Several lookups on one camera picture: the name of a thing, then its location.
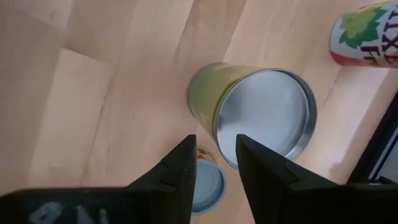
colorful can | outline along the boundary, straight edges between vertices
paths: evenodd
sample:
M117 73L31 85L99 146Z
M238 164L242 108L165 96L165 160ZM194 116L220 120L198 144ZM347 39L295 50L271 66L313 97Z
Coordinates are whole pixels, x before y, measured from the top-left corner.
M398 2L342 15L331 32L330 53L340 65L398 67Z
M237 134L294 159L308 144L317 118L310 87L297 75L277 68L205 66L191 81L188 105L235 169Z
M192 214L201 215L215 208L223 199L226 179L213 155L204 147L197 149L197 178Z

blue can lid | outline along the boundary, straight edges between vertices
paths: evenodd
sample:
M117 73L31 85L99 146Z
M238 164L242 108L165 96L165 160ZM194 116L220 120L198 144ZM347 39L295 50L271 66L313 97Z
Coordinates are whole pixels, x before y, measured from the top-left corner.
M192 214L201 215L216 207L224 197L225 190L223 170L213 162L198 159Z

can label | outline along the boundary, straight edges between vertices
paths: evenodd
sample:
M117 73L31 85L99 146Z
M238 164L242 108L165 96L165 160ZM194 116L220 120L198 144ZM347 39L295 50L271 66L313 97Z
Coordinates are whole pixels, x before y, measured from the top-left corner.
M210 153L203 147L197 148L197 159L204 159L210 162L214 162L216 164L216 159L213 157L212 153Z
M340 65L398 67L398 2L341 16L331 33L330 52Z
M207 133L216 141L218 110L230 90L260 68L214 63L200 69L188 90L188 106Z

small can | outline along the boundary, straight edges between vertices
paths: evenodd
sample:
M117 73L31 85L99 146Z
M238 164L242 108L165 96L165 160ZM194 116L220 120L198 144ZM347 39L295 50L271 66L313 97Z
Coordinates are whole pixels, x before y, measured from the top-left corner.
M398 2L343 14L332 29L330 53L340 65L398 67Z
M215 208L223 199L226 179L213 155L197 147L197 178L193 194L192 214L201 215Z
M297 75L227 63L213 63L196 73L188 106L235 169L237 134L294 159L308 144L317 118L315 97Z

wooden floor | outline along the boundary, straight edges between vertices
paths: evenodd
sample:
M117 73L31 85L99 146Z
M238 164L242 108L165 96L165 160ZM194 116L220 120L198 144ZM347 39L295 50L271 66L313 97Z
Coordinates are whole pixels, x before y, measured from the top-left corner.
M375 0L0 0L0 194L127 185L186 135L227 175L193 223L253 223L238 172L186 105L202 66L281 67L313 89L318 122L296 160L344 183L398 89L398 71L341 68L332 25Z

